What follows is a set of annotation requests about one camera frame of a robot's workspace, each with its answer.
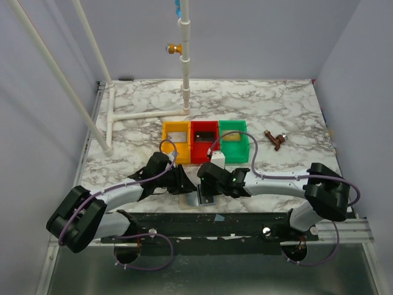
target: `blue valve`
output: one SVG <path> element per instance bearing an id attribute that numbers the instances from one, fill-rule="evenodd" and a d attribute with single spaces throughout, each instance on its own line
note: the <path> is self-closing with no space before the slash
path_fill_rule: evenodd
<path id="1" fill-rule="evenodd" d="M 178 18 L 182 17 L 182 13 L 180 11 L 180 0 L 174 0 L 174 5 L 176 5 L 176 14 Z"/>

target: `yellow bin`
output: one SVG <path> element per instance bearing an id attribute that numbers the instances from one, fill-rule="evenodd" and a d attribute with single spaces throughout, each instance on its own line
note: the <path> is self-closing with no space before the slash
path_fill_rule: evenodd
<path id="1" fill-rule="evenodd" d="M 191 163 L 191 122 L 164 122 L 162 130 L 163 140 L 172 140 L 177 152 L 176 164 L 190 164 Z M 173 151 L 173 146 L 170 143 L 162 144 L 162 151 L 169 154 Z"/>

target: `gray floor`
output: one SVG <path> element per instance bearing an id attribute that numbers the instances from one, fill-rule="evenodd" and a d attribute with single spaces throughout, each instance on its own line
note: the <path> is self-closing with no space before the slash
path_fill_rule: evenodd
<path id="1" fill-rule="evenodd" d="M 332 246 L 310 247 L 307 261 L 317 261 Z M 158 272 L 114 266 L 112 247 L 90 247 L 79 254 L 61 249 L 49 294 L 376 294 L 361 245 L 341 245 L 338 256 L 319 267 L 298 267 L 282 256 L 178 256 Z M 139 258 L 155 266 L 160 258 Z"/>

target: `marble tabletop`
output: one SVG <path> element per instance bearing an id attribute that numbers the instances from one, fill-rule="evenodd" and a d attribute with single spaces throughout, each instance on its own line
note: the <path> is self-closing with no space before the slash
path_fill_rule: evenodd
<path id="1" fill-rule="evenodd" d="M 180 80 L 116 82 L 115 112 L 171 110 L 182 107 Z M 321 109 L 310 80 L 303 81 L 190 81 L 188 116 L 137 119 L 116 122 L 113 131 L 114 155 L 106 157 L 93 140 L 87 155 L 82 185 L 97 189 L 123 181 L 143 167 L 161 141 L 164 121 L 246 120 L 248 132 L 257 138 L 256 167 L 265 171 L 294 171 L 320 162 L 339 172 Z M 97 127 L 106 132 L 108 92 L 104 93 Z M 276 152 L 263 132 L 286 133 L 288 140 Z M 251 155 L 254 144 L 251 144 Z M 227 166 L 249 167 L 249 164 Z M 189 178 L 198 182 L 197 165 L 185 166 Z M 233 199 L 220 196 L 214 206 L 184 209 L 179 196 L 151 195 L 124 205 L 132 212 L 286 212 L 304 200 L 281 195 L 261 195 Z"/>

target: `plastic bin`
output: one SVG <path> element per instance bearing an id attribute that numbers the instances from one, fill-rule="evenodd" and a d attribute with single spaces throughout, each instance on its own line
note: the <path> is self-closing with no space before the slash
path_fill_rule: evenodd
<path id="1" fill-rule="evenodd" d="M 209 162 L 206 156 L 213 142 L 220 137 L 218 121 L 191 121 L 191 163 Z M 218 142 L 213 151 L 220 150 Z"/>
<path id="2" fill-rule="evenodd" d="M 226 132 L 239 130 L 247 131 L 246 121 L 219 121 L 220 136 Z M 244 134 L 233 135 L 230 140 L 220 140 L 221 151 L 225 155 L 225 163 L 247 163 L 250 154 L 248 136 Z"/>
<path id="3" fill-rule="evenodd" d="M 177 152 L 176 164 L 189 164 L 191 162 L 190 158 L 190 140 L 191 134 L 191 124 L 190 122 L 164 122 L 163 130 L 162 130 L 162 139 L 170 139 L 173 140 Z M 162 144 L 162 151 L 169 154 L 173 151 L 172 144 L 170 143 L 163 143 Z"/>

